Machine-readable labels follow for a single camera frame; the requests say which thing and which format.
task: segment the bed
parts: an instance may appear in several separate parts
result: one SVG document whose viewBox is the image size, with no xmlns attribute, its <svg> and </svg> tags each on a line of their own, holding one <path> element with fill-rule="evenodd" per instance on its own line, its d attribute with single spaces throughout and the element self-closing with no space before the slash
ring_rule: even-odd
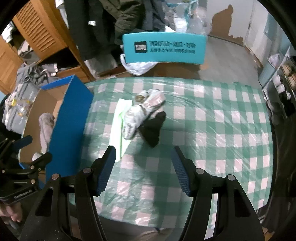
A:
<svg viewBox="0 0 296 241">
<path fill-rule="evenodd" d="M 183 228 L 192 198 L 181 191 L 170 152 L 179 146 L 197 168 L 211 175 L 233 174 L 254 209 L 267 203 L 273 168 L 271 126 L 261 90 L 240 83 L 161 77 L 111 78 L 87 83 L 94 91 L 87 118 L 80 168 L 108 147 L 119 98 L 133 99 L 156 88 L 166 97 L 157 112 L 167 118 L 155 148 L 137 134 L 116 162 L 105 192 L 95 197 L 97 212 L 140 226 Z M 214 228 L 217 195 L 208 223 Z"/>
</svg>

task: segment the blue wall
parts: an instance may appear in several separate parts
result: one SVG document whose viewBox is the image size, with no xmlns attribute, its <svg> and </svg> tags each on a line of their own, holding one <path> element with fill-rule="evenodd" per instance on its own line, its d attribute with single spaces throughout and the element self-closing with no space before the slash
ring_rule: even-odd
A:
<svg viewBox="0 0 296 241">
<path fill-rule="evenodd" d="M 0 91 L 0 102 L 3 100 L 4 97 L 5 95 Z"/>
</svg>

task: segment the door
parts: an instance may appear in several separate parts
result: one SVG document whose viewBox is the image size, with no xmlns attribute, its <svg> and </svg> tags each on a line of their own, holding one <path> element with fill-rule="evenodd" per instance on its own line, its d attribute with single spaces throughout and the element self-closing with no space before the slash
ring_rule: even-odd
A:
<svg viewBox="0 0 296 241">
<path fill-rule="evenodd" d="M 0 36 L 0 91 L 11 93 L 15 88 L 17 70 L 23 63 L 22 59 Z"/>
<path fill-rule="evenodd" d="M 252 0 L 208 0 L 207 20 L 212 23 L 210 35 L 243 45 L 252 10 Z"/>
<path fill-rule="evenodd" d="M 39 0 L 29 1 L 13 22 L 42 60 L 67 47 Z"/>
</svg>

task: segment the hanging jacket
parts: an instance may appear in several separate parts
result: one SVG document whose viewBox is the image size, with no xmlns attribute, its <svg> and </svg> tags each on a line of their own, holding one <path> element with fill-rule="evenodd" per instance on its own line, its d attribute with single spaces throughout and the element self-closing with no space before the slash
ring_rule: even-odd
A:
<svg viewBox="0 0 296 241">
<path fill-rule="evenodd" d="M 145 16 L 142 0 L 100 0 L 100 2 L 104 9 L 116 19 L 116 38 L 130 33 L 135 28 L 141 28 L 141 22 Z"/>
</svg>

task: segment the white cup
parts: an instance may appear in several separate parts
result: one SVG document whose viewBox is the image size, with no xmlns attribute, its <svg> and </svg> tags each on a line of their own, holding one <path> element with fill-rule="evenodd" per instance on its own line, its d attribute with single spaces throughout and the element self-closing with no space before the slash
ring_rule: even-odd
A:
<svg viewBox="0 0 296 241">
<path fill-rule="evenodd" d="M 291 99 L 291 94 L 289 92 L 286 91 L 286 94 L 287 94 L 287 100 L 290 100 Z"/>
<path fill-rule="evenodd" d="M 277 88 L 276 88 L 276 90 L 277 90 L 277 92 L 280 94 L 280 93 L 283 93 L 284 91 L 285 91 L 285 86 L 283 85 L 283 84 L 280 84 Z"/>
<path fill-rule="evenodd" d="M 272 81 L 274 82 L 275 87 L 281 84 L 281 77 L 279 75 L 275 76 Z"/>
</svg>

